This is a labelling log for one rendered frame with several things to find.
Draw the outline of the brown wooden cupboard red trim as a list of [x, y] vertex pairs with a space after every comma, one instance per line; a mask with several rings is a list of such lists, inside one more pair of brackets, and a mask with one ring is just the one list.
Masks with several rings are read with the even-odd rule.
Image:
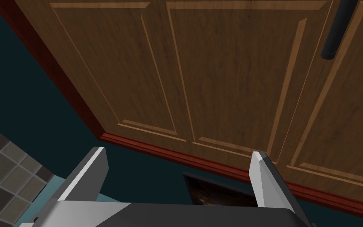
[[[106, 133], [15, 0], [0, 0], [0, 15], [98, 140], [245, 184], [250, 183], [247, 170]], [[298, 199], [363, 218], [362, 201], [291, 182], [288, 187]]]

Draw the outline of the brown wooden cupboard door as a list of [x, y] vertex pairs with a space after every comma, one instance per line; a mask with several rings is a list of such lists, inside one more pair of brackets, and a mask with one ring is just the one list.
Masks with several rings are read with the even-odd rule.
[[105, 133], [190, 153], [150, 0], [15, 0]]
[[333, 0], [277, 161], [287, 181], [363, 201], [363, 0], [338, 51], [321, 58]]
[[276, 158], [333, 0], [166, 1], [191, 153]]

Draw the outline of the dark rectangular panel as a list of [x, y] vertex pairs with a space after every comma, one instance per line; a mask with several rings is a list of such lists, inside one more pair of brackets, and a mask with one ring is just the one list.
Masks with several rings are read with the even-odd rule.
[[258, 207], [255, 195], [251, 191], [187, 172], [183, 173], [183, 177], [194, 205]]

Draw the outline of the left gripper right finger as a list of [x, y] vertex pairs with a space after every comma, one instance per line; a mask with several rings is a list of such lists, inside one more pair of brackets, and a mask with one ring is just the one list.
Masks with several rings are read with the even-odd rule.
[[248, 174], [259, 207], [296, 208], [295, 197], [265, 152], [252, 152]]

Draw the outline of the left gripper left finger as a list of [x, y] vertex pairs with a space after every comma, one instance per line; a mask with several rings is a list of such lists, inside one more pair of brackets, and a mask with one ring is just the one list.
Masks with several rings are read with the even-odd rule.
[[55, 201], [96, 201], [108, 173], [104, 147], [93, 147], [53, 194]]

